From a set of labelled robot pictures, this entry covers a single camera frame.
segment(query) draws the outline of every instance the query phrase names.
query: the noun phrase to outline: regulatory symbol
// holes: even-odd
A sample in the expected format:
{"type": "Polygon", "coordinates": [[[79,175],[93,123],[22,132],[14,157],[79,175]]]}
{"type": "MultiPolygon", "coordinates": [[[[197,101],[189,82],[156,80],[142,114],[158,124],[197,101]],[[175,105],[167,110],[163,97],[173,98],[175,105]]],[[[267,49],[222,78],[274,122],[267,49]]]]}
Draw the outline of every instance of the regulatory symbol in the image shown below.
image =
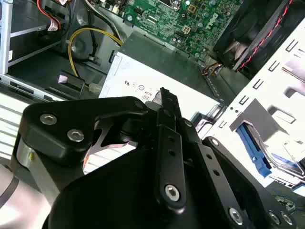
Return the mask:
{"type": "Polygon", "coordinates": [[[145,89],[145,87],[143,85],[139,85],[139,90],[143,91],[145,89]]]}

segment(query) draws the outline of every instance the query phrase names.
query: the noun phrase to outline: screw head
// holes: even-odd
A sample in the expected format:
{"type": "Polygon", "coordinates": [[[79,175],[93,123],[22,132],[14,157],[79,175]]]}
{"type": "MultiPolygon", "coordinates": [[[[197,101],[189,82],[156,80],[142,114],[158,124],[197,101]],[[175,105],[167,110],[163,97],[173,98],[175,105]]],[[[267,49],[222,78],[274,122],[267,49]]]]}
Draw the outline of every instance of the screw head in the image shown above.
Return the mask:
{"type": "Polygon", "coordinates": [[[243,224],[243,218],[242,218],[241,214],[236,209],[230,208],[229,209],[229,214],[230,214],[231,218],[233,219],[233,221],[237,225],[242,225],[243,224]]]}
{"type": "Polygon", "coordinates": [[[186,124],[187,126],[189,126],[189,127],[192,127],[192,125],[193,125],[193,124],[192,124],[190,121],[188,121],[188,120],[185,120],[184,122],[185,122],[185,124],[186,124]]]}
{"type": "Polygon", "coordinates": [[[67,136],[73,142],[81,142],[82,140],[84,140],[84,134],[81,130],[69,130],[67,136]]]}
{"type": "Polygon", "coordinates": [[[272,211],[269,211],[269,215],[271,217],[271,219],[274,221],[274,223],[276,223],[277,225],[281,224],[280,219],[276,216],[276,214],[274,214],[272,211]]]}
{"type": "Polygon", "coordinates": [[[57,123],[57,118],[53,114],[42,114],[39,119],[45,125],[54,125],[57,123]]]}
{"type": "Polygon", "coordinates": [[[218,142],[217,142],[215,139],[212,139],[211,141],[213,142],[213,144],[214,144],[215,146],[218,146],[218,145],[219,145],[218,142]]]}
{"type": "Polygon", "coordinates": [[[165,186],[165,193],[171,201],[177,202],[180,198],[180,193],[174,185],[165,186]]]}
{"type": "Polygon", "coordinates": [[[286,213],[284,213],[283,211],[281,211],[282,217],[283,219],[286,221],[286,223],[288,223],[289,225],[292,225],[292,220],[289,218],[289,216],[287,216],[286,213]]]}

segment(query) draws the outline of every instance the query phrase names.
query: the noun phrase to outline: red cable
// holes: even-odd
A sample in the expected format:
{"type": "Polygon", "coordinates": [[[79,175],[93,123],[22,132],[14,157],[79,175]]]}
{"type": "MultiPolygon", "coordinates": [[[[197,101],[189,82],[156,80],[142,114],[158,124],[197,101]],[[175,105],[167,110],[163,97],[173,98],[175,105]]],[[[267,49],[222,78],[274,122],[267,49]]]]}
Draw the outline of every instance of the red cable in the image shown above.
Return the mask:
{"type": "Polygon", "coordinates": [[[267,40],[268,37],[270,37],[270,35],[272,34],[272,32],[276,29],[276,27],[279,25],[279,23],[281,22],[281,20],[283,19],[283,17],[286,15],[287,10],[288,10],[288,8],[289,8],[289,6],[290,6],[291,3],[292,3],[292,0],[289,1],[288,5],[286,5],[285,10],[284,10],[282,16],[280,16],[280,17],[277,19],[276,24],[275,24],[275,26],[273,27],[273,29],[271,29],[270,32],[268,33],[268,35],[267,35],[265,38],[263,38],[261,42],[259,42],[259,44],[255,47],[253,53],[250,55],[250,57],[248,58],[248,60],[246,60],[246,61],[237,69],[237,71],[239,71],[240,69],[242,69],[247,63],[250,62],[251,58],[255,55],[255,53],[257,52],[258,48],[264,43],[264,41],[267,40]]]}
{"type": "Polygon", "coordinates": [[[52,17],[51,15],[47,14],[41,7],[40,7],[40,3],[39,0],[36,1],[37,3],[37,7],[39,9],[39,11],[41,13],[43,13],[45,16],[47,16],[48,18],[50,18],[51,20],[56,21],[57,25],[58,25],[58,30],[61,30],[61,23],[59,22],[59,20],[57,20],[55,17],[52,17]]]}

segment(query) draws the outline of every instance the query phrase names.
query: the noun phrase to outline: yellow cable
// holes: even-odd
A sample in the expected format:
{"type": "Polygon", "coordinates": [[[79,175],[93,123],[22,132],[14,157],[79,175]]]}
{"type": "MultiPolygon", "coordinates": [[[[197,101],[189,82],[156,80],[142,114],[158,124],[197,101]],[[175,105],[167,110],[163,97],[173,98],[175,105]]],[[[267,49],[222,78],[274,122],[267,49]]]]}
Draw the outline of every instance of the yellow cable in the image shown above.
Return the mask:
{"type": "Polygon", "coordinates": [[[92,31],[97,31],[97,32],[100,32],[108,37],[110,37],[111,39],[113,39],[116,43],[118,43],[120,46],[122,46],[122,41],[120,41],[118,38],[116,38],[115,36],[113,36],[112,34],[104,31],[104,30],[100,30],[100,29],[96,29],[96,28],[90,28],[90,27],[85,27],[85,28],[81,28],[77,31],[75,31],[72,36],[70,37],[70,40],[69,40],[69,45],[68,45],[68,56],[69,56],[69,61],[70,61],[70,64],[71,64],[71,68],[74,72],[74,74],[79,77],[79,75],[77,74],[76,72],[76,69],[75,69],[75,66],[74,66],[74,63],[73,63],[73,59],[72,59],[72,51],[71,51],[71,47],[72,47],[72,42],[73,42],[73,39],[78,35],[80,34],[81,32],[83,31],[87,31],[87,30],[92,30],[92,31]]]}

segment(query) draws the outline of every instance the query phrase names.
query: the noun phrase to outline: green circuit board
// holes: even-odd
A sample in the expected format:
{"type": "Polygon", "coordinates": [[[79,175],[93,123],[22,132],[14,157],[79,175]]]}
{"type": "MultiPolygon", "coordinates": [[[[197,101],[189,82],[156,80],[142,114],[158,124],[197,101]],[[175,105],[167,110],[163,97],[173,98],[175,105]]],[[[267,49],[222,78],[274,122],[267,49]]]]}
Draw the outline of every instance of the green circuit board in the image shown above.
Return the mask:
{"type": "Polygon", "coordinates": [[[204,59],[215,46],[240,0],[109,0],[132,23],[183,52],[204,59]],[[173,8],[173,2],[179,3],[173,8]]]}

